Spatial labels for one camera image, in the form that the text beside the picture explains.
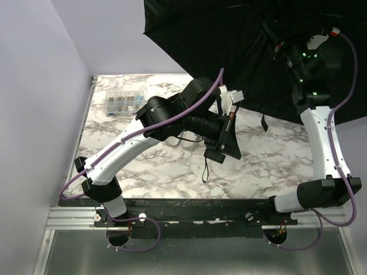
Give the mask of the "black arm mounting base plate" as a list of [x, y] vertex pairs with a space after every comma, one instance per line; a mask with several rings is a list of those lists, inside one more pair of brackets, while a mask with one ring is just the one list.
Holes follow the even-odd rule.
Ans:
[[263, 229], [297, 225], [269, 199], [126, 199], [131, 222], [108, 219], [96, 208], [96, 227], [131, 233], [133, 238], [261, 238]]

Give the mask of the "beige zippered umbrella case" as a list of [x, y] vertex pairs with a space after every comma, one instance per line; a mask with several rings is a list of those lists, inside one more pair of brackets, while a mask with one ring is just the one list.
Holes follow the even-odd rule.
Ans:
[[186, 139], [182, 136], [170, 137], [166, 141], [164, 141], [164, 144], [171, 148], [181, 147], [184, 150], [191, 150], [195, 149], [198, 144], [203, 140], [204, 138], [201, 136], [195, 136], [194, 139]]

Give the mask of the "black umbrella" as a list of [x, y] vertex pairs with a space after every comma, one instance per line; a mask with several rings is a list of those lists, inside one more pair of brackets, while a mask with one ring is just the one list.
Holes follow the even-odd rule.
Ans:
[[308, 42], [339, 28], [328, 40], [342, 45], [342, 70], [329, 87], [338, 124], [366, 116], [365, 1], [144, 1], [145, 35], [192, 77], [242, 90], [241, 107], [293, 123], [296, 78], [273, 60], [282, 42]]

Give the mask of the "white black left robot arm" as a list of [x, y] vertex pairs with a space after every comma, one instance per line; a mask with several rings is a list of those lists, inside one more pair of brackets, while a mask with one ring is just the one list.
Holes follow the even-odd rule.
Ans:
[[216, 80], [200, 77], [169, 98], [153, 96], [126, 129], [99, 153], [78, 157], [78, 172], [85, 171], [85, 196], [101, 203], [113, 218], [127, 211], [117, 173], [142, 152], [188, 131], [204, 139], [205, 160], [223, 163], [226, 156], [241, 158], [236, 139], [237, 103], [243, 91], [228, 90]]

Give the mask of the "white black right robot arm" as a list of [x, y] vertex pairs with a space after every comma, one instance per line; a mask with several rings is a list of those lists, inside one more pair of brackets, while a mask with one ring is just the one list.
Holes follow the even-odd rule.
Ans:
[[351, 175], [343, 159], [331, 103], [333, 78], [342, 70], [342, 45], [328, 39], [277, 44], [274, 59], [282, 59], [296, 83], [292, 101], [305, 126], [313, 157], [313, 179], [294, 191], [274, 197], [280, 213], [344, 205], [361, 189], [360, 178]]

